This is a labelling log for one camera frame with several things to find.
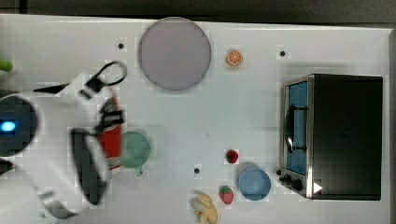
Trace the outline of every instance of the green object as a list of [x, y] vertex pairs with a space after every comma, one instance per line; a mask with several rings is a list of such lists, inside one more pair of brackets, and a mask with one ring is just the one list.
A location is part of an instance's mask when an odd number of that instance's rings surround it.
[[10, 72], [14, 68], [14, 65], [6, 60], [0, 59], [0, 70]]
[[136, 174], [142, 175], [142, 166], [149, 159], [150, 152], [149, 140], [142, 133], [128, 132], [122, 135], [122, 166], [136, 169]]
[[233, 192], [228, 186], [227, 187], [222, 187], [220, 191], [221, 191], [221, 193]]

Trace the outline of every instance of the blue bowl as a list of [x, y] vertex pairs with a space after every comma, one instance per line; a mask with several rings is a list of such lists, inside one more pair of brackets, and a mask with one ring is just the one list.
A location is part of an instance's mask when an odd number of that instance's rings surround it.
[[239, 176], [239, 189], [245, 198], [258, 201], [270, 192], [271, 180], [263, 170], [250, 168]]

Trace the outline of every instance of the microwave oven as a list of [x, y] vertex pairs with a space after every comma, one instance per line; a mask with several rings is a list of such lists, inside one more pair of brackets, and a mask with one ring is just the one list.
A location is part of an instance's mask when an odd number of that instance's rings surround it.
[[282, 185], [313, 200], [380, 200], [382, 77], [301, 77], [283, 100]]

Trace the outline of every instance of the white table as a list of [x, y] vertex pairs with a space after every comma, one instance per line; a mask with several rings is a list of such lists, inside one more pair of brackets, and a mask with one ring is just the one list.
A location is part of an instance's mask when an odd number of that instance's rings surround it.
[[[197, 87], [174, 93], [151, 84], [136, 58], [140, 36], [152, 23], [0, 15], [0, 58], [15, 60], [20, 68], [2, 77], [0, 88], [30, 91], [69, 82], [81, 72], [93, 74], [105, 61], [128, 64], [129, 76], [119, 89], [127, 129], [146, 132], [153, 154], [141, 177], [123, 170], [113, 178], [102, 208], [69, 222], [195, 223], [189, 205], [195, 190], [212, 197], [219, 223], [389, 222], [389, 30], [198, 22], [212, 45], [212, 63]], [[125, 48], [118, 49], [119, 43]], [[245, 57], [237, 69], [224, 61], [231, 48]], [[381, 201], [308, 201], [277, 181], [281, 86], [312, 73], [383, 76]], [[240, 150], [239, 165], [224, 164], [227, 148]], [[235, 188], [242, 163], [249, 161], [272, 181], [260, 202], [248, 202]], [[231, 206], [217, 194], [224, 184], [236, 193]]]

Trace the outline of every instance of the small orange fruit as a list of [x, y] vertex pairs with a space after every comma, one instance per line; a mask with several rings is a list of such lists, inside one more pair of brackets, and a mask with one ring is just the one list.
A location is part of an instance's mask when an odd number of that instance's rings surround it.
[[241, 51], [237, 49], [232, 49], [227, 55], [227, 64], [230, 66], [237, 66], [243, 61]]

